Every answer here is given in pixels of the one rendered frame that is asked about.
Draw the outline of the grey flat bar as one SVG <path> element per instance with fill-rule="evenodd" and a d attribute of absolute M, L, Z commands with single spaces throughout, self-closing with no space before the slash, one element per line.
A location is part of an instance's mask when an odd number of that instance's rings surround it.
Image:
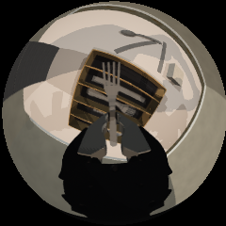
<path fill-rule="evenodd" d="M 99 84 L 102 84 L 102 85 L 104 84 L 104 79 L 103 78 L 100 78 L 98 76 L 95 76 L 95 75 L 93 75 L 91 81 L 96 82 L 96 83 L 99 83 Z M 124 93 L 124 94 L 126 94 L 126 95 L 129 95 L 129 96 L 131 96 L 131 97 L 133 97 L 133 98 L 135 98 L 135 99 L 137 99 L 139 101 L 141 101 L 142 103 L 144 103 L 144 101 L 145 101 L 145 98 L 144 97 L 142 97 L 142 96 L 134 93 L 133 91 L 131 91 L 129 89 L 126 89 L 126 88 L 124 88 L 122 86 L 120 86 L 119 91 L 122 92 L 122 93 Z"/>
<path fill-rule="evenodd" d="M 167 47 L 167 44 L 165 42 L 163 42 L 162 54 L 161 54 L 159 66 L 158 66 L 158 69 L 157 69 L 157 71 L 159 73 L 161 73 L 161 71 L 162 71 L 162 67 L 163 67 L 163 63 L 164 63 L 164 58 L 165 58 L 165 53 L 166 53 L 166 47 Z"/>
<path fill-rule="evenodd" d="M 120 53 L 122 51 L 131 49 L 131 48 L 135 48 L 135 47 L 139 47 L 139 46 L 143 46 L 143 45 L 149 45 L 149 44 L 157 44 L 157 43 L 155 41 L 153 41 L 153 40 L 142 41 L 142 42 L 137 42 L 137 43 L 133 43 L 133 44 L 122 46 L 122 47 L 120 47 L 118 49 L 115 49 L 114 51 L 116 53 Z"/>

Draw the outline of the brown divided tray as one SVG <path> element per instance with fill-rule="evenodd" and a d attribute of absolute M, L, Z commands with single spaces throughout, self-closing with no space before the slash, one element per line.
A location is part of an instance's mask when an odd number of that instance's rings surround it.
<path fill-rule="evenodd" d="M 121 64 L 131 68 L 132 70 L 140 73 L 141 75 L 143 75 L 144 77 L 146 77 L 147 79 L 149 79 L 150 81 L 152 81 L 155 85 L 157 85 L 159 87 L 157 93 L 153 96 L 151 96 L 150 94 L 148 94 L 147 92 L 145 92 L 144 90 L 136 87 L 135 85 L 123 80 L 120 78 L 121 81 L 127 83 L 127 84 L 130 84 L 132 85 L 133 87 L 143 91 L 143 93 L 146 93 L 146 95 L 150 96 L 153 100 L 151 101 L 150 105 L 148 106 L 147 109 L 141 107 L 140 105 L 137 105 L 119 95 L 117 95 L 117 99 L 122 101 L 122 102 L 125 102 L 143 112 L 145 112 L 143 114 L 143 116 L 141 117 L 140 120 L 137 120 L 133 117 L 130 117 L 128 115 L 125 115 L 123 113 L 121 113 L 122 115 L 124 115 L 127 119 L 129 119 L 130 121 L 133 121 L 134 123 L 136 123 L 137 125 L 141 125 L 143 128 L 144 126 L 147 124 L 147 122 L 150 120 L 150 118 L 152 117 L 154 111 L 158 108 L 160 102 L 162 101 L 167 89 L 165 89 L 157 80 L 155 80 L 152 76 L 150 76 L 148 73 L 144 72 L 143 70 L 141 70 L 139 67 L 137 67 L 136 65 L 118 57 L 118 56 L 114 56 L 114 55 L 111 55 L 109 53 L 106 53 L 106 52 L 103 52 L 103 51 L 99 51 L 99 50 L 95 50 L 95 49 L 92 49 L 92 51 L 90 52 L 89 54 L 89 57 L 87 58 L 84 66 L 83 66 L 83 69 L 78 77 L 78 80 L 77 80 L 77 83 L 76 83 L 76 86 L 75 86 L 75 89 L 74 89 L 74 93 L 73 93 L 73 99 L 72 99 L 72 103 L 71 103 L 71 108 L 70 108 L 70 115 L 69 115 L 69 122 L 68 122 L 68 125 L 71 126 L 72 128 L 74 129 L 77 129 L 79 131 L 82 131 L 85 127 L 89 127 L 87 124 L 84 124 L 83 122 L 80 122 L 80 121 L 77 121 L 77 120 L 74 120 L 73 119 L 73 116 L 81 119 L 81 120 L 84 120 L 84 121 L 88 121 L 90 123 L 94 123 L 96 120 L 98 120 L 99 118 L 98 117 L 95 117 L 93 115 L 90 115 L 89 113 L 86 113 L 82 110 L 79 110 L 76 107 L 76 103 L 81 103 L 83 105 L 87 105 L 89 107 L 92 107 L 94 109 L 97 109 L 99 111 L 102 111 L 104 113 L 106 112 L 109 112 L 109 107 L 105 106 L 105 105 L 101 105 L 101 104 L 98 104 L 96 102 L 93 102 L 92 100 L 89 100 L 87 98 L 84 98 L 82 96 L 79 96 L 79 92 L 80 92 L 80 89 L 83 86 L 86 86 L 86 87 L 89 87 L 91 89 L 95 89 L 95 90 L 98 90 L 104 94 L 106 94 L 105 90 L 102 89 L 102 88 L 99 88 L 97 86 L 94 86 L 90 83 L 87 83 L 87 82 L 84 82 L 84 79 L 85 79 L 85 76 L 88 72 L 88 69 L 89 67 L 93 70 L 97 70 L 97 71 L 100 71 L 100 72 L 103 72 L 102 70 L 100 69 L 97 69 L 97 68 L 94 68 L 94 67 L 91 67 L 90 64 L 92 62 L 92 60 L 95 58 L 96 55 L 99 55 L 99 56 L 102 56 L 102 57 L 107 57 L 107 58 L 110 58 L 112 60 L 115 60 L 117 62 L 120 62 Z M 148 112 L 148 111 L 149 112 Z"/>

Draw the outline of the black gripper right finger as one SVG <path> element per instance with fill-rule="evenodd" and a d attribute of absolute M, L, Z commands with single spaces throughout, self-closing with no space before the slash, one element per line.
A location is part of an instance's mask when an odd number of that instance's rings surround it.
<path fill-rule="evenodd" d="M 121 137 L 121 153 L 126 156 L 127 163 L 131 156 L 137 156 L 138 161 L 151 161 L 165 169 L 168 176 L 172 174 L 166 152 L 160 142 L 141 125 L 137 125 L 116 112 L 116 122 L 119 123 Z"/>

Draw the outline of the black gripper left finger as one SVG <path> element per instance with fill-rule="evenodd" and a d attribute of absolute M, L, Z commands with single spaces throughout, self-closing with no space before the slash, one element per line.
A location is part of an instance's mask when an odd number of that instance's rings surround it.
<path fill-rule="evenodd" d="M 105 133 L 109 119 L 109 112 L 106 112 L 89 127 L 85 127 L 69 144 L 63 155 L 61 172 L 58 175 L 60 179 L 63 180 L 67 171 L 72 167 L 91 163 L 92 157 L 97 157 L 102 163 L 107 152 Z"/>

